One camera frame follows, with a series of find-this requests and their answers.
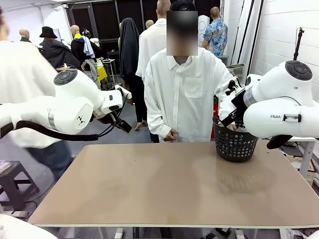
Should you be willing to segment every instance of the floral shirt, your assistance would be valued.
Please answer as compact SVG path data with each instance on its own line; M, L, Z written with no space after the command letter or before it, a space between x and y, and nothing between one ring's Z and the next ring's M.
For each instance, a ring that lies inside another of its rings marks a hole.
M206 50L215 56L222 56L227 44L227 33L227 25L220 18L215 19L208 25L204 34L204 39L209 42Z

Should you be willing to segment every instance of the white sleeve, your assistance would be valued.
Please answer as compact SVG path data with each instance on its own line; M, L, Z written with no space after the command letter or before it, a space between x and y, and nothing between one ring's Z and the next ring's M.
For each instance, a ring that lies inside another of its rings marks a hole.
M157 134L163 138L167 136L171 128L165 125L162 119L162 113L158 105L154 78L152 72L152 63L150 62L145 72L145 104L148 109L148 125L152 134Z
M46 96L55 96L54 78L58 74L51 64L41 55L37 47L32 46L29 55L34 81Z
M228 96L225 92L216 93L216 91L220 85L232 79L233 76L229 73L228 69L220 59L215 56L213 57L215 58L214 80L218 82L217 87L215 88L215 95L221 100L219 104L219 117L223 120L229 115L229 113L236 109L231 102L234 98L234 94Z
M150 61L149 51L147 46L147 40L143 35L140 35L140 51L139 51L139 62L138 62L138 69L136 71L136 75L141 77L144 81L145 78L145 70Z

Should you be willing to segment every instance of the plastic laundry basket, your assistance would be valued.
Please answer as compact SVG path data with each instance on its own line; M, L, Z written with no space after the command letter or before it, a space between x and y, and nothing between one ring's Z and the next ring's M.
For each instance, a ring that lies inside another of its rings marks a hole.
M213 118L217 153L232 162L244 162L255 151L258 138L248 132L237 132L218 125L219 118Z

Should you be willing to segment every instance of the white shirt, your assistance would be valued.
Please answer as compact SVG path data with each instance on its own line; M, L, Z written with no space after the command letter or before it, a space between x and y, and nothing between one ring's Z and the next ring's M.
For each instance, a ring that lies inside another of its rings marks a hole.
M171 128L177 142L210 141L213 97L219 85L232 78L222 61L204 48L179 65L166 49L154 55L146 69L145 103L151 133L162 139ZM219 115L223 119L235 108L225 94Z
M53 80L57 72L33 44L0 41L0 49L0 104L55 96ZM59 141L28 128L9 134L23 148L45 148Z
M144 80L146 67L159 51L166 48L166 19L160 18L140 35L139 64L136 75Z

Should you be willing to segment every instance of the stool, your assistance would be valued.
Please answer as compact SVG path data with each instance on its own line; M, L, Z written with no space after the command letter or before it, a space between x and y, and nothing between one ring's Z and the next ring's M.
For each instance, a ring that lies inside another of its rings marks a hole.
M15 177L23 172L28 179L15 180ZM19 190L19 184L30 184L28 188L21 192ZM26 169L19 161L11 161L11 166L0 174L0 195L5 192L9 201L0 201L3 206L12 206L14 210L21 211L25 208L25 199L35 189L39 192L39 188L30 177Z

